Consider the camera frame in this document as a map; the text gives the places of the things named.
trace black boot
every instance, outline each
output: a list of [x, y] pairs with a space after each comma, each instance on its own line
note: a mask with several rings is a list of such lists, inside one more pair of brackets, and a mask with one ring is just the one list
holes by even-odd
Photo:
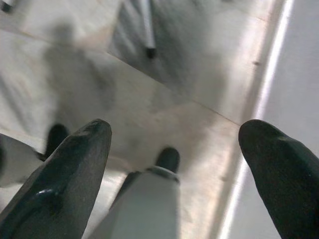
[[54, 152], [54, 150], [68, 135], [68, 129], [62, 124], [57, 123], [51, 127], [46, 143], [46, 150], [44, 154], [45, 159], [47, 159]]
[[168, 147], [159, 154], [155, 165], [177, 173], [179, 160], [179, 152], [175, 148]]

